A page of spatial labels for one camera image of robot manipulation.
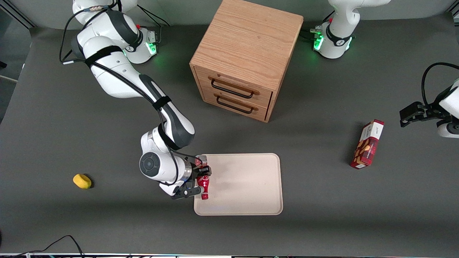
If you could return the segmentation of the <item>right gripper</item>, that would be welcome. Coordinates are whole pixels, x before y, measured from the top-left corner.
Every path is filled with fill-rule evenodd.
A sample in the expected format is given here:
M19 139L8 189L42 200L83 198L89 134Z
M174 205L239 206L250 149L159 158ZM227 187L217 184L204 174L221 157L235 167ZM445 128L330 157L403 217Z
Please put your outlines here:
M198 178L204 176L210 176L212 174L212 170L210 166L204 166L203 162L196 162L191 164L192 171L189 178L189 186L180 186L177 187L177 191L175 191L174 195L171 196L172 200L178 200L182 198L189 198L195 195L202 194L202 185L198 182Z

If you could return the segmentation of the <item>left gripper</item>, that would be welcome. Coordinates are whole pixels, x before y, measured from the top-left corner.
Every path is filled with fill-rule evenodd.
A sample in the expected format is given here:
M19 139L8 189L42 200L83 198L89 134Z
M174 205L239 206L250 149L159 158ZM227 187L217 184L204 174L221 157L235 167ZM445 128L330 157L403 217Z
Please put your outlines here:
M400 127L404 128L414 122L428 120L444 120L444 109L439 102L433 102L423 106L421 102L413 102L400 110Z

